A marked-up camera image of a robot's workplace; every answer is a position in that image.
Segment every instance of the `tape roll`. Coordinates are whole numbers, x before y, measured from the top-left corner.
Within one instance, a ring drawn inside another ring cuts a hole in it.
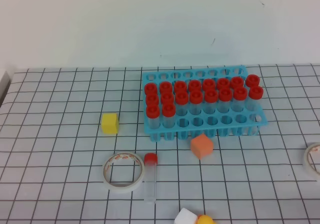
[[[320,142],[310,145],[304,152],[303,155],[303,168],[309,174],[310,177],[320,182],[320,172],[316,171],[309,162],[309,154],[318,152],[320,154]]]
[[[115,185],[115,184],[111,184],[108,180],[107,180],[107,172],[108,170],[111,168],[112,164],[119,161],[119,160],[128,160],[128,159],[132,159],[134,160],[136,163],[139,164],[139,166],[141,167],[141,173],[140,176],[138,177],[138,179],[136,181],[134,181],[133,183],[126,185],[126,186],[119,186],[119,185]],[[129,193],[134,191],[135,189],[137,189],[144,178],[145,175],[145,164],[142,161],[142,159],[132,153],[132,152],[123,152],[123,153],[118,153],[115,154],[113,156],[111,156],[107,161],[105,161],[104,165],[102,166],[102,173],[103,173],[103,182],[105,183],[106,187],[114,192],[114,193]]]

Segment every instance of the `test tube rack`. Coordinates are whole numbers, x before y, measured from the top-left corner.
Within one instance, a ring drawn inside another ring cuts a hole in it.
[[[161,82],[170,82],[174,86],[176,81],[184,81],[188,85],[191,80],[199,80],[202,83],[205,79],[213,79],[217,83],[220,78],[231,80],[233,77],[241,77],[245,80],[247,76],[248,71],[243,65],[206,69],[154,71],[142,74],[142,85],[144,87],[148,83],[156,84],[160,99],[159,85]],[[163,126],[163,116],[160,113],[160,127],[151,129],[146,115],[146,95],[143,93],[143,96],[144,132],[150,135],[150,139],[153,142],[159,141],[161,136],[165,140],[171,140],[171,138],[174,138],[174,133],[177,133],[177,138],[180,140],[187,139],[189,134],[194,138],[202,133],[209,138],[214,137],[217,133],[220,137],[227,137],[230,134],[234,136],[254,136],[259,132],[261,126],[268,124],[265,113],[259,105],[256,111],[249,111],[244,108],[241,112],[235,112],[230,108],[227,113],[220,113],[215,109],[213,114],[206,114],[202,109],[199,115],[193,115],[188,111],[184,116],[175,115],[173,128],[165,128]]]

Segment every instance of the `orange cube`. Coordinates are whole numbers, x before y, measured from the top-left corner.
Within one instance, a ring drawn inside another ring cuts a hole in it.
[[[214,151],[214,143],[205,134],[201,134],[191,140],[190,149],[201,160]]]

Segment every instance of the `red cap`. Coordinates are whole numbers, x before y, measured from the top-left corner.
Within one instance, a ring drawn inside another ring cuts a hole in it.
[[[201,91],[201,82],[198,80],[189,81],[188,89],[189,89],[189,92],[193,92],[196,90]]]
[[[202,100],[203,100],[202,91],[194,90],[190,92],[190,102],[192,104],[200,104],[202,103]]]
[[[264,90],[260,86],[253,86],[249,90],[249,97],[254,100],[259,100],[262,98]]]
[[[151,119],[158,118],[160,116],[160,109],[157,105],[149,105],[146,107],[146,116]]]
[[[232,99],[232,91],[229,88],[222,88],[219,90],[219,100],[229,102]]]
[[[149,95],[149,94],[152,94],[152,93],[157,94],[157,93],[158,93],[158,91],[157,91],[157,85],[154,84],[154,83],[148,83],[148,84],[146,84],[146,85],[144,86],[144,93],[145,93],[146,95]]]
[[[244,86],[244,83],[245,81],[240,76],[234,76],[230,81],[230,87],[232,89],[240,88]]]
[[[202,83],[202,89],[204,91],[207,91],[209,89],[215,89],[216,88],[216,83],[212,79],[205,79]]]
[[[154,164],[158,164],[158,157],[157,154],[155,153],[147,153],[144,156],[144,164],[146,163],[154,163]]]
[[[233,98],[238,101],[244,101],[247,99],[248,91],[243,86],[236,87],[233,91]]]
[[[149,94],[145,98],[145,103],[147,106],[150,105],[159,105],[159,97],[157,94]]]
[[[220,78],[216,83],[216,88],[218,90],[222,88],[229,88],[230,87],[230,81],[227,78]]]
[[[173,103],[166,103],[162,106],[162,115],[171,118],[176,114],[176,107]]]
[[[172,92],[164,92],[161,94],[161,103],[162,104],[169,104],[174,103],[175,97]]]
[[[175,103],[178,105],[185,105],[189,101],[189,96],[186,91],[179,91],[175,93]]]
[[[160,93],[172,93],[172,84],[168,81],[164,81],[160,83],[159,86]]]
[[[174,92],[186,92],[187,91],[187,84],[182,81],[182,80],[178,80],[175,82],[174,84]]]
[[[257,75],[248,75],[245,80],[245,85],[248,88],[259,86],[260,78]]]
[[[207,103],[215,103],[216,101],[218,101],[218,92],[215,89],[207,90],[204,93],[204,100]]]

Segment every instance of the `yellow foam cube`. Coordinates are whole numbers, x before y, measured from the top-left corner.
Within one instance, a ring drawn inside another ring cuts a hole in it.
[[[117,134],[119,130],[117,113],[104,113],[102,116],[101,128],[104,134]]]

